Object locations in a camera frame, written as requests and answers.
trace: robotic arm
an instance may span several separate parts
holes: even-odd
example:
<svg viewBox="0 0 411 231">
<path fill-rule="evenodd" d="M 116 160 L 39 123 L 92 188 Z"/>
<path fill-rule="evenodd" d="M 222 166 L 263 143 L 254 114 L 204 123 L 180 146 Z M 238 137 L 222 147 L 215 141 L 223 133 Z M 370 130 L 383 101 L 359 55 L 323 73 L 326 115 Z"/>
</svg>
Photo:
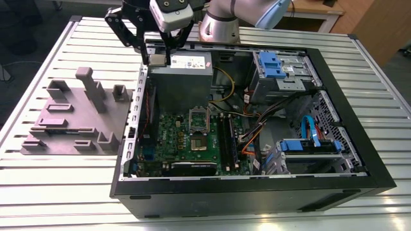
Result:
<svg viewBox="0 0 411 231">
<path fill-rule="evenodd" d="M 104 17 L 126 47 L 134 46 L 146 65 L 171 65 L 171 51 L 184 46 L 194 25 L 194 12 L 210 4 L 202 23 L 204 41 L 236 42 L 238 18 L 259 28 L 271 29 L 283 17 L 291 0 L 122 0 L 120 8 L 108 9 Z M 132 34 L 123 16 L 136 26 Z M 166 56 L 147 52 L 144 33 L 159 32 L 166 45 Z"/>
</svg>

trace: ram slot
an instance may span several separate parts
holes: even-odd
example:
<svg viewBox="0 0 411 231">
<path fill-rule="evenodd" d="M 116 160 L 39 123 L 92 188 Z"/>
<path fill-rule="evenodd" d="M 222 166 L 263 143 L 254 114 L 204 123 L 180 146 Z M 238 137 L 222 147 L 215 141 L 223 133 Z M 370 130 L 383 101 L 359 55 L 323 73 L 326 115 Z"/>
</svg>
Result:
<svg viewBox="0 0 411 231">
<path fill-rule="evenodd" d="M 231 117 L 227 118 L 228 120 L 228 129 L 230 129 L 230 154 L 231 154 L 231 162 L 230 165 L 235 168 L 239 167 L 238 162 L 239 162 L 239 156 L 238 156 L 238 144 L 236 144 L 236 136 L 234 132 L 234 125 L 232 125 L 232 119 Z"/>
<path fill-rule="evenodd" d="M 220 146 L 220 160 L 222 160 L 222 170 L 230 168 L 228 164 L 228 150 L 226 146 L 226 137 L 224 137 L 224 117 L 223 115 L 218 119 L 218 137 L 219 137 L 219 146 Z"/>
</svg>

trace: blue plastic tab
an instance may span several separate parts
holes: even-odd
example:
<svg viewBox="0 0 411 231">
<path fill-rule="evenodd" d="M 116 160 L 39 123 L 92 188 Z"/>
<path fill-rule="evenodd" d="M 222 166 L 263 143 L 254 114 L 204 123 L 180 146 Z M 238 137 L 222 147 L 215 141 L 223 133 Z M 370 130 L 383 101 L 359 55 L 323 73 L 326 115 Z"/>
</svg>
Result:
<svg viewBox="0 0 411 231">
<path fill-rule="evenodd" d="M 282 150 L 280 150 L 280 151 L 287 151 L 287 150 L 289 150 L 289 148 L 287 148 L 287 144 L 286 144 L 286 142 L 284 142 L 284 141 L 282 141 L 282 142 L 280 142 L 280 148 L 282 148 Z"/>
<path fill-rule="evenodd" d="M 334 146 L 335 146 L 337 152 L 339 153 L 343 150 L 342 142 L 334 141 Z"/>
<path fill-rule="evenodd" d="M 287 77 L 287 74 L 283 72 L 283 69 L 282 69 L 282 61 L 279 61 L 275 53 L 260 52 L 259 62 L 263 66 L 266 78 L 286 78 Z"/>
<path fill-rule="evenodd" d="M 286 141 L 289 151 L 302 151 L 303 145 L 301 141 Z"/>
</svg>

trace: motherboard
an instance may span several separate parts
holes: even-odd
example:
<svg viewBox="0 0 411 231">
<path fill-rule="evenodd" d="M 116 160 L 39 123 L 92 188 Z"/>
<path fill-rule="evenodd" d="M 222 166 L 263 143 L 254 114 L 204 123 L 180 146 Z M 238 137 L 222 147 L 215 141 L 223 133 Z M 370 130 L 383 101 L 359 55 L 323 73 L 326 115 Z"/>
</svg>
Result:
<svg viewBox="0 0 411 231">
<path fill-rule="evenodd" d="M 206 109 L 160 114 L 156 146 L 136 150 L 140 177 L 180 176 L 179 169 L 182 176 L 250 175 L 250 159 L 236 147 L 243 129 L 239 116 L 210 115 Z"/>
</svg>

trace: sticker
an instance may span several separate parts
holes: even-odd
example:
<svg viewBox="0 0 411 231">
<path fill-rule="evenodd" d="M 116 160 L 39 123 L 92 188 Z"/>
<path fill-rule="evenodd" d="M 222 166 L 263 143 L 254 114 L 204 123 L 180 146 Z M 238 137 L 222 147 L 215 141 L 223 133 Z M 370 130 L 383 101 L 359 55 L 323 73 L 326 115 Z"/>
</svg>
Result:
<svg viewBox="0 0 411 231">
<path fill-rule="evenodd" d="M 244 103 L 250 103 L 250 95 L 244 95 Z"/>
<path fill-rule="evenodd" d="M 283 67 L 283 71 L 293 71 L 294 72 L 294 69 L 293 69 L 293 67 Z"/>
<path fill-rule="evenodd" d="M 252 164 L 256 167 L 256 169 L 259 169 L 259 161 L 258 161 L 258 159 L 254 160 Z"/>
<path fill-rule="evenodd" d="M 206 58 L 203 56 L 180 56 L 171 57 L 171 68 L 183 69 L 206 69 Z"/>
<path fill-rule="evenodd" d="M 270 151 L 271 150 L 271 146 L 266 144 L 264 148 L 263 148 L 263 152 Z"/>
</svg>

